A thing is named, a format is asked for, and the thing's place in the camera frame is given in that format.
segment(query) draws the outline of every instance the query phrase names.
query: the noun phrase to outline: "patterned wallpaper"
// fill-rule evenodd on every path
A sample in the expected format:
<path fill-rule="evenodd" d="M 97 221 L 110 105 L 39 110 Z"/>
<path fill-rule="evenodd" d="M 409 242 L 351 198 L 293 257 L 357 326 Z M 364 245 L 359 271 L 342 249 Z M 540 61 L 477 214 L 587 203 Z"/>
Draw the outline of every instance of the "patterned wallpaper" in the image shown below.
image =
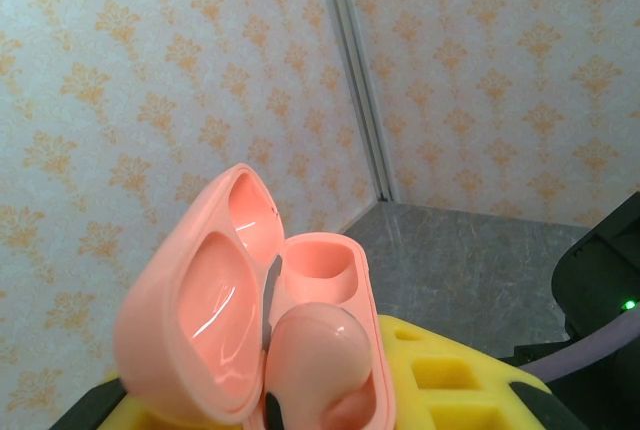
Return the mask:
<path fill-rule="evenodd" d="M 113 370 L 126 288 L 246 161 L 288 234 L 373 194 L 324 0 L 0 0 L 0 428 Z"/>
<path fill-rule="evenodd" d="M 640 0 L 354 0 L 399 199 L 592 225 L 640 190 Z"/>

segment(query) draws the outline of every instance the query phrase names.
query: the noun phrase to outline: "pink earbud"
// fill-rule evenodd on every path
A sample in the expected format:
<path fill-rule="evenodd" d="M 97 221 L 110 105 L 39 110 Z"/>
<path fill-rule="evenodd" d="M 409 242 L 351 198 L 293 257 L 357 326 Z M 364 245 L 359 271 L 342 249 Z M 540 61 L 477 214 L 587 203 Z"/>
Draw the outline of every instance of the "pink earbud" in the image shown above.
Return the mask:
<path fill-rule="evenodd" d="M 312 302 L 285 313 L 265 370 L 265 392 L 277 400 L 284 428 L 324 429 L 332 409 L 367 381 L 371 358 L 365 330 L 342 308 Z"/>

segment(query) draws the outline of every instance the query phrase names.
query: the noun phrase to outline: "gray floor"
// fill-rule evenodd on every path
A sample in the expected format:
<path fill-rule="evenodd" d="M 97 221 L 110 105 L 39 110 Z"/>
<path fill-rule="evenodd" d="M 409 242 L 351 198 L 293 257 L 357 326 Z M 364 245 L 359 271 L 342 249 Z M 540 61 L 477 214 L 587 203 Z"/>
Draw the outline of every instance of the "gray floor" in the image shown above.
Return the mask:
<path fill-rule="evenodd" d="M 367 252 L 378 313 L 501 357 L 564 338 L 551 275 L 586 231 L 380 203 L 345 233 Z"/>

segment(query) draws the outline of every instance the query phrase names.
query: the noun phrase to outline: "yellow foam tray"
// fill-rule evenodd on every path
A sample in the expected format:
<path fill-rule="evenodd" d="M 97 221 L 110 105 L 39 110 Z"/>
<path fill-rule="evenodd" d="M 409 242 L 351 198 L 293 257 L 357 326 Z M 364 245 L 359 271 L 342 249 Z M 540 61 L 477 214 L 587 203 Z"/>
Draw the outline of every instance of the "yellow foam tray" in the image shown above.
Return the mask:
<path fill-rule="evenodd" d="M 381 315 L 380 329 L 396 392 L 395 430 L 544 430 L 509 387 L 519 381 L 551 393 L 534 376 L 394 317 Z M 154 418 L 129 396 L 99 427 L 184 429 Z"/>

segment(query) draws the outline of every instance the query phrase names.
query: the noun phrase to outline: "pink earbud case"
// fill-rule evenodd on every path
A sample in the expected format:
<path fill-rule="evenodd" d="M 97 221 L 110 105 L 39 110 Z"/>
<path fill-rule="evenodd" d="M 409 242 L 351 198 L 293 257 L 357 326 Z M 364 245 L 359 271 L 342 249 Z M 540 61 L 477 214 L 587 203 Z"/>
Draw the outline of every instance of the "pink earbud case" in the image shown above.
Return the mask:
<path fill-rule="evenodd" d="M 125 388 L 150 412 L 175 423 L 242 423 L 245 430 L 264 430 L 263 293 L 279 255 L 271 328 L 288 310 L 309 302 L 351 314 L 368 337 L 371 356 L 370 376 L 348 397 L 370 415 L 358 429 L 391 430 L 393 384 L 362 247 L 330 233 L 285 240 L 273 199 L 244 164 L 200 193 L 127 294 L 114 328 L 114 354 Z M 335 321 L 332 310 L 327 315 L 320 320 Z M 297 332 L 287 335 L 295 339 Z M 297 368 L 306 362 L 312 368 L 314 358 L 331 358 L 329 350 L 302 353 L 295 353 L 302 359 Z M 330 368 L 331 361 L 323 364 Z M 283 372 L 288 366 L 273 367 Z M 300 392 L 318 397 L 312 386 Z M 339 411 L 340 402 L 335 405 Z M 324 426 L 316 428 L 329 430 Z"/>

